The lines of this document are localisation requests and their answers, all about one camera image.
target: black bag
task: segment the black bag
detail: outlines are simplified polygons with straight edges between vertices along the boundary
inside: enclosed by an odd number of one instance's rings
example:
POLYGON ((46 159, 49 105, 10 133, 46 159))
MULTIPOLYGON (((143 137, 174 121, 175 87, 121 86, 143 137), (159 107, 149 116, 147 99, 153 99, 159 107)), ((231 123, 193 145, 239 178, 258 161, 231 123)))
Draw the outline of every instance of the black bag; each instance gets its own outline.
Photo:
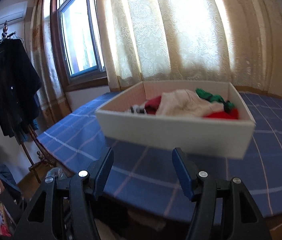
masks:
POLYGON ((0 163, 0 180, 2 181, 4 188, 18 203, 21 200, 21 191, 16 184, 9 168, 2 163, 0 163))

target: silver bolt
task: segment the silver bolt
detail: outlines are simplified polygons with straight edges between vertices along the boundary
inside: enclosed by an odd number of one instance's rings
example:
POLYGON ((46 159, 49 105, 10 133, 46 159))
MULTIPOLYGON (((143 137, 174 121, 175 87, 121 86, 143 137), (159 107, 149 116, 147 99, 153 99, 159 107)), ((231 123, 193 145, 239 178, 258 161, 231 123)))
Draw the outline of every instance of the silver bolt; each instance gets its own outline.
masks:
POLYGON ((79 172, 79 176, 80 176, 80 177, 85 177, 85 176, 87 176, 87 171, 80 171, 80 172, 79 172))
POLYGON ((202 177, 202 178, 206 178, 208 176, 208 173, 205 172, 205 171, 200 171, 199 176, 202 177))
POLYGON ((240 184, 241 180, 239 178, 233 178, 233 182, 236 184, 240 184))
POLYGON ((53 181, 52 177, 45 178, 45 183, 51 183, 53 181))

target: black coat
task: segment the black coat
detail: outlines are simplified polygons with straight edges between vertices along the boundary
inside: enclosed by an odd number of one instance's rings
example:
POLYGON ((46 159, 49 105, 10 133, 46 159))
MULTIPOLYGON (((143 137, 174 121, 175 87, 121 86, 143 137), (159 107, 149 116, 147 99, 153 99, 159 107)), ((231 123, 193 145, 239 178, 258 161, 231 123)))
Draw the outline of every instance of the black coat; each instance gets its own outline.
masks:
POLYGON ((0 44, 0 126, 13 137, 20 126, 40 114, 34 95, 41 81, 19 39, 0 44))

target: blue plaid bedsheet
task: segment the blue plaid bedsheet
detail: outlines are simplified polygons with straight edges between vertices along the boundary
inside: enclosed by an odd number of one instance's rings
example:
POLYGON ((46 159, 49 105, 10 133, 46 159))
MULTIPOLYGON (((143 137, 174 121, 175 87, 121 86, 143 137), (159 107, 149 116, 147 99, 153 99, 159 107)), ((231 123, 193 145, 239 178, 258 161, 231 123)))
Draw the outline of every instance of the blue plaid bedsheet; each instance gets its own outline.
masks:
MULTIPOLYGON (((114 164, 104 193, 128 205, 172 220, 189 222, 194 203, 183 195, 171 152, 105 138, 95 109, 117 93, 104 94, 75 110, 42 133, 45 148, 74 172, 86 169, 106 147, 114 164)), ((199 169, 215 178, 239 177, 263 216, 282 213, 282 100, 241 94, 257 126, 243 160, 192 155, 199 169)), ((220 221, 222 201, 217 201, 220 221)))

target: lace curtain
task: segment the lace curtain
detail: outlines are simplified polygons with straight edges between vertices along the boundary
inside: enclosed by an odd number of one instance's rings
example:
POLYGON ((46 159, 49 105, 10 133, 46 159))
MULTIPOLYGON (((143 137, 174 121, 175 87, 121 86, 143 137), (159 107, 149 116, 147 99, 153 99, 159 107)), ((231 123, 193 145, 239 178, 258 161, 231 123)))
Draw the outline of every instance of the lace curtain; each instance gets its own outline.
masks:
POLYGON ((232 82, 282 97, 276 0, 96 0, 111 90, 148 80, 232 82))
POLYGON ((51 42, 50 0, 34 0, 30 30, 31 62, 42 81, 37 92, 43 116, 52 126, 71 113, 56 72, 51 42))

